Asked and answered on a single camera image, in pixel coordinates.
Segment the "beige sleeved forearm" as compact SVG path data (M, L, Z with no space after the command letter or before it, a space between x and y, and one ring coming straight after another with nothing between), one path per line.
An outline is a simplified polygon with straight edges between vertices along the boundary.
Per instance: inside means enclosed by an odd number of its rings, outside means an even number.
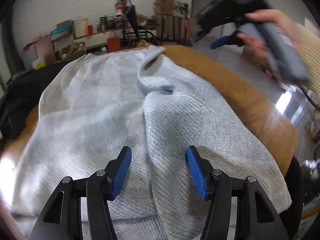
M320 39L319 36L306 27L297 23L300 33L300 43L298 45L298 53L300 58L306 63L306 67L310 73L308 81L310 89L318 96L320 93Z

